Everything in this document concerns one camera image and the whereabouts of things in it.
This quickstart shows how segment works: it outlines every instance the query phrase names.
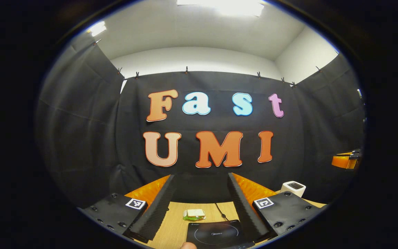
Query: ceiling light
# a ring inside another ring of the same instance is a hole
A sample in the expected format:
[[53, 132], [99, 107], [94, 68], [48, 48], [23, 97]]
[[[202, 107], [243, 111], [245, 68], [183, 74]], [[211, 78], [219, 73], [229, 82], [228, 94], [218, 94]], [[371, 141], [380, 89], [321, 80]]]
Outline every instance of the ceiling light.
[[87, 32], [91, 33], [93, 37], [99, 35], [102, 31], [107, 30], [105, 22], [101, 21], [91, 26]]
[[260, 16], [264, 5], [257, 0], [177, 0], [177, 5], [202, 5], [226, 15]]

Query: white wall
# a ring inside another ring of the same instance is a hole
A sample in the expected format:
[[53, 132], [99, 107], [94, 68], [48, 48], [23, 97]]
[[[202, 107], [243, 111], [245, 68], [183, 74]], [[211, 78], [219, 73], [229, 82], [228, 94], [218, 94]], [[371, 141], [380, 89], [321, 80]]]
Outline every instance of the white wall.
[[309, 27], [279, 55], [275, 60], [286, 82], [299, 83], [330, 63], [338, 54], [336, 49], [321, 35]]
[[209, 47], [171, 47], [147, 50], [112, 60], [127, 79], [145, 74], [185, 71], [217, 71], [257, 76], [280, 80], [281, 73], [275, 63], [255, 55], [227, 49]]

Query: pink letter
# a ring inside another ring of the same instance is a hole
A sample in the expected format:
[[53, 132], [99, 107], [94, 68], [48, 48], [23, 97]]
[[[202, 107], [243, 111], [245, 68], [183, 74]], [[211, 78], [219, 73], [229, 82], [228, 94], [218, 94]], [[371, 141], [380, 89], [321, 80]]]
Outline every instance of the pink letter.
[[276, 117], [278, 118], [283, 117], [283, 111], [281, 111], [281, 108], [279, 106], [279, 104], [282, 103], [282, 100], [277, 97], [277, 94], [271, 95], [268, 99], [273, 104], [274, 115], [276, 115]]

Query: orange letter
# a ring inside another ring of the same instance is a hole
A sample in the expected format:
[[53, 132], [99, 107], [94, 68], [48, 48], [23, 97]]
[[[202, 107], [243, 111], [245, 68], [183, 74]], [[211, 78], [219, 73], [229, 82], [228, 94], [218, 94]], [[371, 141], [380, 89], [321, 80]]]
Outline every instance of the orange letter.
[[177, 132], [168, 132], [165, 138], [169, 141], [169, 156], [165, 159], [158, 156], [158, 139], [161, 134], [157, 132], [144, 132], [145, 156], [152, 164], [161, 167], [170, 167], [177, 161], [177, 141], [181, 135]]
[[147, 117], [148, 122], [161, 121], [167, 118], [167, 115], [162, 112], [162, 108], [165, 107], [166, 111], [171, 109], [171, 98], [177, 98], [176, 90], [163, 91], [158, 93], [150, 93], [150, 115]]
[[259, 132], [260, 137], [260, 156], [257, 159], [259, 163], [266, 163], [271, 161], [271, 138], [273, 132]]
[[224, 162], [225, 167], [237, 167], [242, 165], [239, 158], [240, 139], [244, 135], [241, 132], [228, 132], [222, 145], [219, 145], [216, 136], [212, 132], [198, 132], [196, 137], [200, 140], [199, 162], [196, 163], [198, 168], [209, 168], [211, 162], [208, 161], [208, 154], [215, 163], [216, 167], [221, 165], [225, 154], [227, 155]]

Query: cable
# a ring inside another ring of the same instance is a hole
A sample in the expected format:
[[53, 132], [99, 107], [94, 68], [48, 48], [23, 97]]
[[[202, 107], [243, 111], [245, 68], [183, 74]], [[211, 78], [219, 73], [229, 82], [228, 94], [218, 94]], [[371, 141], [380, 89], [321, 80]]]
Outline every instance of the cable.
[[225, 214], [223, 214], [223, 213], [222, 213], [222, 211], [220, 210], [220, 208], [219, 208], [218, 204], [217, 204], [217, 203], [215, 203], [215, 204], [216, 204], [216, 207], [217, 207], [217, 208], [218, 208], [218, 210], [219, 210], [219, 213], [221, 213], [221, 214], [222, 214], [222, 217], [223, 217], [223, 218], [225, 218], [226, 220], [228, 220], [228, 219], [227, 219], [227, 217], [226, 217], [226, 215], [225, 215]]

